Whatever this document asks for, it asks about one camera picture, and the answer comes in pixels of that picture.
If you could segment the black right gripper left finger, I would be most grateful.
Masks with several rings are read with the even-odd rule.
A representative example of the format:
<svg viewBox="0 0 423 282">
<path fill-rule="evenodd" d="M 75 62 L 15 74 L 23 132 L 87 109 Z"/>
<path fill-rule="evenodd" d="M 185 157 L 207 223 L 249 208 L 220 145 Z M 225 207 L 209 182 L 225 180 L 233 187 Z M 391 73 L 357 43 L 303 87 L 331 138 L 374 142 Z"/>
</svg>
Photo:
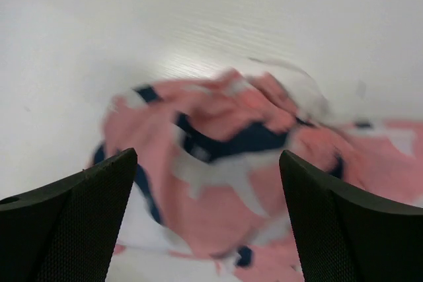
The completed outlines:
<svg viewBox="0 0 423 282">
<path fill-rule="evenodd" d="M 1 280 L 104 281 L 137 168 L 127 149 L 1 200 Z"/>
</svg>

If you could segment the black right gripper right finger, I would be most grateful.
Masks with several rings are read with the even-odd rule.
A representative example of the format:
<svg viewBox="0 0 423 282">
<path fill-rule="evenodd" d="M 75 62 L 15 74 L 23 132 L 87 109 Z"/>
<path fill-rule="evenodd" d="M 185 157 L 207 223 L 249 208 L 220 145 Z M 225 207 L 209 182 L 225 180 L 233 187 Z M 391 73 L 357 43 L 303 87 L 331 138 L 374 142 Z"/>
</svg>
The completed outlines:
<svg viewBox="0 0 423 282">
<path fill-rule="evenodd" d="M 279 165 L 305 281 L 422 280 L 422 208 L 361 190 L 290 151 Z"/>
</svg>

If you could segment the pink patterned shorts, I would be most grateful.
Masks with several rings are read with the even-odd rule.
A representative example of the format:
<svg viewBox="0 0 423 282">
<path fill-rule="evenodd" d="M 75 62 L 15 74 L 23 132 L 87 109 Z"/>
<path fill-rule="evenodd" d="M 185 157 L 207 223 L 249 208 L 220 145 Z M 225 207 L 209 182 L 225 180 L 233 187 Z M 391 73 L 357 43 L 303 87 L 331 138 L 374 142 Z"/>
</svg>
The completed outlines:
<svg viewBox="0 0 423 282">
<path fill-rule="evenodd" d="M 92 162 L 128 148 L 137 172 L 116 252 L 213 260 L 241 281 L 302 281 L 279 158 L 289 150 L 376 195 L 422 205 L 422 123 L 324 123 L 312 79 L 168 79 L 115 94 Z"/>
</svg>

